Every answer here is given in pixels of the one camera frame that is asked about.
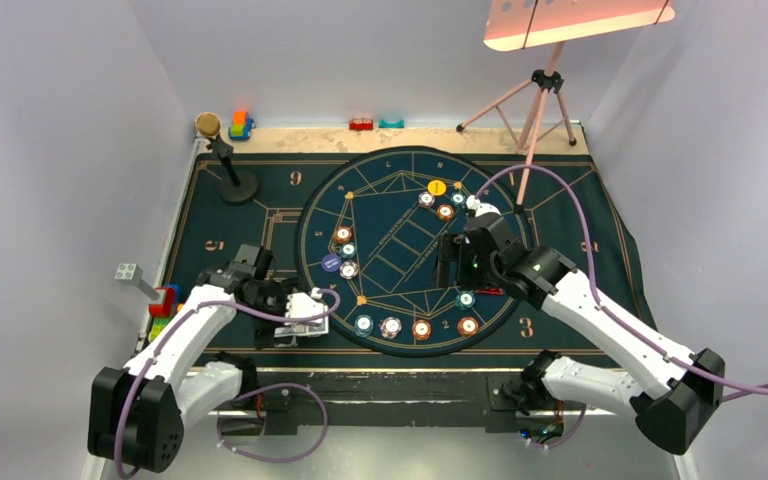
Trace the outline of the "blue playing card deck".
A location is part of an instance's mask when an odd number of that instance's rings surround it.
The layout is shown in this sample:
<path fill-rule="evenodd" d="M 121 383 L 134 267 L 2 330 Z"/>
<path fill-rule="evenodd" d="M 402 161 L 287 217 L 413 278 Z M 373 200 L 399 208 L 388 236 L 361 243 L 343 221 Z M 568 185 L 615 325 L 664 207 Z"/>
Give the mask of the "blue playing card deck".
<path fill-rule="evenodd" d="M 306 323 L 284 323 L 274 329 L 274 348 L 293 348 L 300 340 L 324 336 L 329 333 L 329 321 L 319 319 Z"/>

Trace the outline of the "yellow dealer button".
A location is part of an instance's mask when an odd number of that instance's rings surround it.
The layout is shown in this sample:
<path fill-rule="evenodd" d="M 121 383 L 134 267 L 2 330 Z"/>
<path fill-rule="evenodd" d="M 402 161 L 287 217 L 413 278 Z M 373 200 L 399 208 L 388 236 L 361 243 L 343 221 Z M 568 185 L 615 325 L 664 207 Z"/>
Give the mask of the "yellow dealer button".
<path fill-rule="evenodd" d="M 444 195 L 446 190 L 447 190 L 446 183 L 439 179 L 431 180 L 427 184 L 427 191 L 432 195 L 434 195 L 435 197 Z"/>

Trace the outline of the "orange red poker chip stack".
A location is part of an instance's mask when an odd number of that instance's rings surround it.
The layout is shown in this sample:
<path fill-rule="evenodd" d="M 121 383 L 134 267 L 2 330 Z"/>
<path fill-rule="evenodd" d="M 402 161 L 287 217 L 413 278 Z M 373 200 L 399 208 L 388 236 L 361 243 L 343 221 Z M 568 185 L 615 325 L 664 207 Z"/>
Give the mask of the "orange red poker chip stack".
<path fill-rule="evenodd" d="M 412 325 L 412 335 L 417 341 L 425 341 L 430 338 L 432 327 L 426 320 L 416 320 Z"/>

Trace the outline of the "green poker chip stack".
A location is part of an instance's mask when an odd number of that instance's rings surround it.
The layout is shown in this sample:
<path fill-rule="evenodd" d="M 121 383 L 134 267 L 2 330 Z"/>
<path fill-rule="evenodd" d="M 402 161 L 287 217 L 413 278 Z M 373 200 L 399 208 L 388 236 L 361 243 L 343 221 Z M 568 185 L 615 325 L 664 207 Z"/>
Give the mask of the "green poker chip stack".
<path fill-rule="evenodd" d="M 361 314 L 355 318 L 353 331 L 356 336 L 366 338 L 371 335 L 373 327 L 374 321 L 372 317 L 366 314 Z"/>

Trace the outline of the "pink white poker chip stack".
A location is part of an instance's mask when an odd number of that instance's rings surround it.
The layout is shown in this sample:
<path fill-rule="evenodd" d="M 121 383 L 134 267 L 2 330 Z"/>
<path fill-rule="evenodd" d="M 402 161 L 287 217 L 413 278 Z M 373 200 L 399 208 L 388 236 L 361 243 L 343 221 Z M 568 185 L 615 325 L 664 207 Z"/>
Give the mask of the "pink white poker chip stack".
<path fill-rule="evenodd" d="M 384 339 L 395 339 L 402 330 L 402 323 L 399 318 L 387 317 L 380 322 L 380 333 Z"/>

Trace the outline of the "red triangular button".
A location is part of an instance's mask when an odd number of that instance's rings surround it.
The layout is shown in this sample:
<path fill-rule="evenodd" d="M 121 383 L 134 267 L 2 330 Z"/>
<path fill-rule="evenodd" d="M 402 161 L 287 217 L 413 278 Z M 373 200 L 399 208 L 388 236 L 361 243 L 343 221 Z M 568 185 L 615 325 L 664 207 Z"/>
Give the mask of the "red triangular button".
<path fill-rule="evenodd" d="M 504 290 L 500 288 L 482 288 L 482 289 L 476 289 L 474 292 L 476 295 L 492 295 L 492 296 L 505 295 Z"/>

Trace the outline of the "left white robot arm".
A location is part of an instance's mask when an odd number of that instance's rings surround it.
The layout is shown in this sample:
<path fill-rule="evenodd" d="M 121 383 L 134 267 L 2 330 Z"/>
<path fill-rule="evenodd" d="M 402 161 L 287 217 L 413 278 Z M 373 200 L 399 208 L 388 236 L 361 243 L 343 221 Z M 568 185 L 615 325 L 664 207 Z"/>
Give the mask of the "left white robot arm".
<path fill-rule="evenodd" d="M 159 473 L 178 454 L 186 430 L 227 402 L 244 409 L 257 399 L 252 367 L 229 356 L 187 374 L 208 343 L 238 313 L 285 324 L 319 317 L 321 294 L 294 281 L 266 277 L 272 253 L 243 244 L 236 256 L 203 271 L 181 311 L 122 368 L 94 378 L 87 448 L 90 454 Z"/>

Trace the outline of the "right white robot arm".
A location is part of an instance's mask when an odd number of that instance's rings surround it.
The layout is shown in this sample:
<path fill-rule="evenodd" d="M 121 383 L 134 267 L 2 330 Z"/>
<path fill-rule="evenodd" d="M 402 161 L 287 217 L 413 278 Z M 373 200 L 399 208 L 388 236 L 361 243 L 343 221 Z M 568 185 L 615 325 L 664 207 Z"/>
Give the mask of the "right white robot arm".
<path fill-rule="evenodd" d="M 683 455 L 722 402 L 722 387 L 709 378 L 725 372 L 719 354 L 694 353 L 600 297 L 572 260 L 550 247 L 527 248 L 497 213 L 439 235 L 433 278 L 439 287 L 499 288 L 571 327 L 620 367 L 543 350 L 510 393 L 522 411 L 572 401 L 627 415 L 654 445 Z"/>

